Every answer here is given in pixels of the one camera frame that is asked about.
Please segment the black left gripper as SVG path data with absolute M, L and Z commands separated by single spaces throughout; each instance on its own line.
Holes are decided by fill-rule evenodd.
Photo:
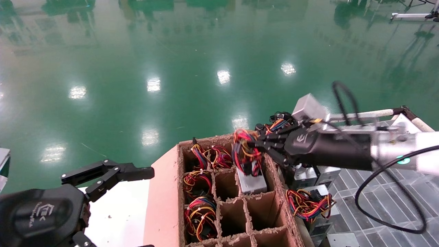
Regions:
M 2 247 L 97 247 L 83 232 L 88 226 L 89 202 L 96 202 L 121 181 L 154 178 L 152 167 L 98 161 L 61 175 L 62 186 L 2 194 L 0 242 Z M 86 188 L 86 195 L 77 189 Z

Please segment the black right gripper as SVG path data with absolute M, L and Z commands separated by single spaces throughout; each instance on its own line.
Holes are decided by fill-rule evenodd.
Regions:
M 267 154 L 281 166 L 303 164 L 371 171 L 371 136 L 367 133 L 348 136 L 351 141 L 341 133 L 320 133 L 296 127 L 262 132 L 255 142 L 248 142 L 248 146 Z

